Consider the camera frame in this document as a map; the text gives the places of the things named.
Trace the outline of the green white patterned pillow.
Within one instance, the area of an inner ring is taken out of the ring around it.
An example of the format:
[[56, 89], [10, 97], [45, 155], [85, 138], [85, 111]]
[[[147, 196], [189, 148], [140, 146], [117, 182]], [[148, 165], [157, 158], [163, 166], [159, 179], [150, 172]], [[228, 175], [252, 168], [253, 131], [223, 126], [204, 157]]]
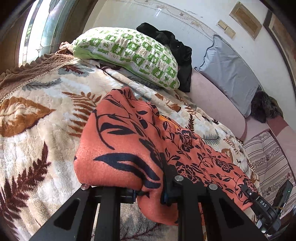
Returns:
[[134, 75], [165, 89], [176, 90], [178, 64], [167, 46], [129, 28], [96, 27], [72, 42], [73, 55], [121, 66]]

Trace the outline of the leaf pattern quilted blanket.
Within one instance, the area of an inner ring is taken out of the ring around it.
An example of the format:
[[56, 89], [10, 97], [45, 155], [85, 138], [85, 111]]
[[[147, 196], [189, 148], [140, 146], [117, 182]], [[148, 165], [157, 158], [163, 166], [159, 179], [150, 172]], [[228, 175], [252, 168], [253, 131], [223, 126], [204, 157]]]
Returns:
[[1, 240], [29, 240], [79, 188], [73, 159], [100, 100], [129, 87], [138, 100], [198, 134], [259, 186], [240, 137], [180, 90], [100, 60], [44, 54], [1, 75]]

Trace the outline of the black crumpled garment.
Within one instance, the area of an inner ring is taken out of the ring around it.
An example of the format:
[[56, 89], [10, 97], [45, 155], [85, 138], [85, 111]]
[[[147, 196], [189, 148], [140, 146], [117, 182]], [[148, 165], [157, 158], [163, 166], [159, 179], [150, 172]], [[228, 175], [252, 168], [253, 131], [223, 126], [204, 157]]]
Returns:
[[189, 93], [192, 76], [192, 48], [177, 40], [172, 32], [158, 30], [149, 23], [140, 24], [136, 30], [169, 47], [178, 64], [179, 90]]

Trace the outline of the leaded glass window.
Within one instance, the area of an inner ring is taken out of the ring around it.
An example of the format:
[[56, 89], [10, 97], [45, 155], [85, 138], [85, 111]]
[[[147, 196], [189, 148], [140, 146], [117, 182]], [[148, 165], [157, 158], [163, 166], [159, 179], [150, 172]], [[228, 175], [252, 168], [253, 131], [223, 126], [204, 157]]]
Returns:
[[18, 65], [31, 63], [43, 54], [53, 52], [58, 21], [70, 1], [35, 1], [22, 32]]

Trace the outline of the wooden framed wall panel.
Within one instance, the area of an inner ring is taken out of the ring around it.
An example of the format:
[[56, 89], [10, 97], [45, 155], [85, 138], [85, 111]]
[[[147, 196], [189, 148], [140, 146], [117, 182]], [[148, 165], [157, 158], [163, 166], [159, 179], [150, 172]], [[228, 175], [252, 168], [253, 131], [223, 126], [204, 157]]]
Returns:
[[253, 40], [257, 38], [262, 24], [241, 2], [236, 3], [229, 16], [241, 25]]

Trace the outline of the pink padded headboard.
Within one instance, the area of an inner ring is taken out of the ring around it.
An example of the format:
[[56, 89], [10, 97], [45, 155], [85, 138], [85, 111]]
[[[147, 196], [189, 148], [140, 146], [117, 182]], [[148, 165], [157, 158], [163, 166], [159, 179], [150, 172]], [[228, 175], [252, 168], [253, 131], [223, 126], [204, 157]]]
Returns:
[[290, 165], [295, 165], [295, 131], [281, 117], [260, 123], [245, 118], [234, 104], [206, 77], [192, 70], [189, 98], [210, 117], [227, 126], [242, 141], [269, 130], [283, 150]]

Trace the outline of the beige wall switch plate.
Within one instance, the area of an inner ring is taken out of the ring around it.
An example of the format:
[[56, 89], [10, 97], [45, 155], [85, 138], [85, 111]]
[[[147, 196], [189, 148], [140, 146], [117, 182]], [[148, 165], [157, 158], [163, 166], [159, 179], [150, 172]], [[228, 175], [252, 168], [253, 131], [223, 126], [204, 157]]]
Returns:
[[219, 26], [219, 27], [222, 28], [223, 30], [226, 30], [227, 27], [228, 27], [228, 25], [227, 25], [224, 21], [222, 21], [222, 20], [219, 20], [219, 21], [217, 22], [217, 26]]

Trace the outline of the dark furry cushion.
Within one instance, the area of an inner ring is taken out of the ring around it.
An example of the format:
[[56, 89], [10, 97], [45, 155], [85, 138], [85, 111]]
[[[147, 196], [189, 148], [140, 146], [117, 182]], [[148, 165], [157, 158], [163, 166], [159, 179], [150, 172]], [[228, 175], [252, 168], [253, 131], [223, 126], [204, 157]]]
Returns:
[[257, 91], [251, 102], [250, 115], [260, 123], [266, 123], [268, 119], [281, 116], [283, 118], [283, 111], [278, 102], [264, 91]]

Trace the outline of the striped bed sheet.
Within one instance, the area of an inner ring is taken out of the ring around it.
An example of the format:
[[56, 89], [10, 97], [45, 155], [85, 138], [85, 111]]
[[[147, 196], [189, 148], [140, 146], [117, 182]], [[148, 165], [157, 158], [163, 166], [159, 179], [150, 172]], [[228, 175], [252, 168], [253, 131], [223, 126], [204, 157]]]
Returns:
[[295, 178], [287, 158], [270, 132], [262, 132], [244, 144], [248, 159], [259, 175], [260, 195], [273, 204], [280, 187], [288, 180], [293, 185], [281, 217], [295, 207]]

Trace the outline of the grey pillow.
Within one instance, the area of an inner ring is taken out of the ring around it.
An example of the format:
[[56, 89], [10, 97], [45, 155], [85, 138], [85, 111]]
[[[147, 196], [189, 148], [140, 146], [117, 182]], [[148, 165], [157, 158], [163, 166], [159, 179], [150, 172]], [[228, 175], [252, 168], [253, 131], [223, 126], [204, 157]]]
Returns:
[[251, 101], [259, 87], [259, 80], [239, 54], [219, 35], [207, 48], [203, 63], [195, 67], [210, 80], [245, 117], [251, 114]]

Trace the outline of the orange black floral garment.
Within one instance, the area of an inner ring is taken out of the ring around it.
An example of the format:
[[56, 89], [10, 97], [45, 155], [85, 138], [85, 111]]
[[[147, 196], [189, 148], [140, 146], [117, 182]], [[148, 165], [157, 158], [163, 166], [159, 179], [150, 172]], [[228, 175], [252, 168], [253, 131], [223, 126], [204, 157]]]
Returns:
[[154, 104], [137, 100], [129, 87], [111, 90], [83, 129], [74, 158], [79, 182], [139, 191], [137, 204], [146, 218], [175, 225], [177, 206], [161, 204], [163, 163], [192, 183], [218, 185], [240, 209], [250, 208], [240, 188], [256, 188], [225, 153], [160, 115]]

